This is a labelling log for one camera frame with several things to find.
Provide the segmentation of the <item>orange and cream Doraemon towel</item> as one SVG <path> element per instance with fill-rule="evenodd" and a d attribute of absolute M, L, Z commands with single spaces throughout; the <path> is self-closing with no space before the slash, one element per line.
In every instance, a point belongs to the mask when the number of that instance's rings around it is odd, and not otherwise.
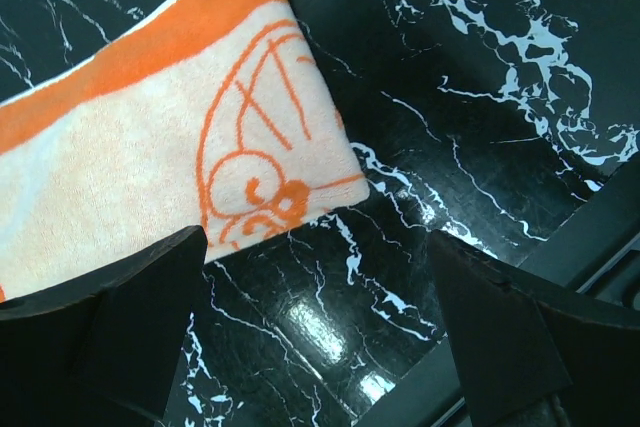
<path fill-rule="evenodd" d="M 367 199 L 288 0 L 166 0 L 1 106 L 1 296 L 191 225 L 216 260 Z"/>

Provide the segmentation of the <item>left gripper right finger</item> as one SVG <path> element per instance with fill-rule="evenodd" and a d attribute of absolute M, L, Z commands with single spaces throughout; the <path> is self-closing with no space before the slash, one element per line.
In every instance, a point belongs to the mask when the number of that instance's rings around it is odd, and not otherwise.
<path fill-rule="evenodd" d="M 428 262 L 473 425 L 638 425 L 638 312 L 442 231 Z"/>

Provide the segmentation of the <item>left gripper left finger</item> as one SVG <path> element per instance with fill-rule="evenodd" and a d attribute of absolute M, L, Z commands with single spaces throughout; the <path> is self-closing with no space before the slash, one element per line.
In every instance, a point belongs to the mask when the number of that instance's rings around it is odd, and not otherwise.
<path fill-rule="evenodd" d="M 189 226 L 2 303 L 2 425 L 161 421 L 206 250 L 203 228 Z"/>

